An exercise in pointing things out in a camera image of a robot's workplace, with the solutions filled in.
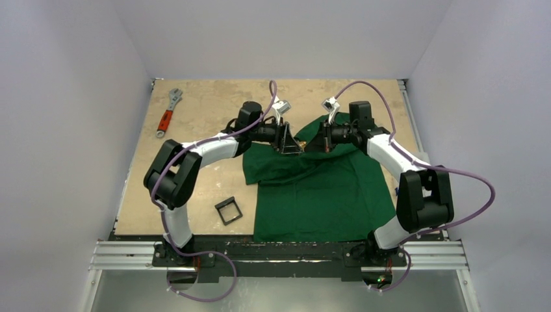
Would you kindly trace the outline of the green t-shirt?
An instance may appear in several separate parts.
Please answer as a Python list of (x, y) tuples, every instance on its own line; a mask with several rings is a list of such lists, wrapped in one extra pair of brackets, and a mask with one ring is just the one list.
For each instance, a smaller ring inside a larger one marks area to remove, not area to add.
[(330, 153), (282, 155), (254, 143), (243, 155), (257, 185), (257, 242), (353, 241), (395, 215), (383, 170), (353, 144)]

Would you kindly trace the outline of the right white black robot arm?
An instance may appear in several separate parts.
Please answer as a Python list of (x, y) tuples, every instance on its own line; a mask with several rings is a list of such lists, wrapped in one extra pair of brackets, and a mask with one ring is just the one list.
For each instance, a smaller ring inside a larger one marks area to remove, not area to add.
[(429, 168), (428, 163), (404, 150), (390, 131), (377, 126), (368, 101), (351, 102), (350, 120), (342, 124), (336, 121), (340, 105), (335, 98), (324, 100), (321, 106), (328, 117), (320, 122), (314, 138), (305, 146), (306, 152), (329, 153), (338, 144), (353, 144), (398, 182), (396, 215), (348, 251), (352, 259), (382, 265), (412, 235), (452, 221), (454, 208), (448, 173), (442, 167)]

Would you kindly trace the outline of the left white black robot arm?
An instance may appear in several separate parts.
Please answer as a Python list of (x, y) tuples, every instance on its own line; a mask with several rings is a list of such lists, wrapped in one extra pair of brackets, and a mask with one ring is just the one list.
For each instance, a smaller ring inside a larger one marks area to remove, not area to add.
[(276, 99), (271, 106), (275, 114), (265, 120), (262, 106), (246, 101), (238, 116), (216, 135), (188, 143), (163, 143), (144, 177), (144, 186), (159, 207), (162, 236), (170, 247), (168, 257), (176, 265), (185, 266), (193, 257), (204, 255), (194, 247), (186, 206), (202, 168), (242, 155), (253, 142), (267, 143), (282, 155), (303, 153), (304, 145), (292, 136), (290, 124), (283, 119), (290, 108), (288, 101)]

